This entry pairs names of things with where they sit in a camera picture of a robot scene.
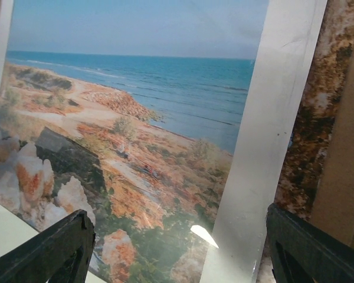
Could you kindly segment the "brown fibreboard backing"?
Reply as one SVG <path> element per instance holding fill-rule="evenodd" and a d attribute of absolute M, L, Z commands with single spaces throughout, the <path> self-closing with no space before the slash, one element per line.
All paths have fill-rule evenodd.
<path fill-rule="evenodd" d="M 310 221 L 354 248 L 354 56 Z"/>

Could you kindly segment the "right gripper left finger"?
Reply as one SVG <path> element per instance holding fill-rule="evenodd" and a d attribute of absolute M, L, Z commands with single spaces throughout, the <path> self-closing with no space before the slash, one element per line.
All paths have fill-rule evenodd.
<path fill-rule="evenodd" d="M 96 234 L 77 210 L 0 257 L 0 282 L 84 282 Z"/>

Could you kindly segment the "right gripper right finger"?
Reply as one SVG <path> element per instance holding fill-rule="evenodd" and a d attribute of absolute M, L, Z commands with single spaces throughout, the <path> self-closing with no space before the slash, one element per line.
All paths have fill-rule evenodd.
<path fill-rule="evenodd" d="M 266 227 L 277 282 L 354 282 L 354 249 L 275 203 Z"/>

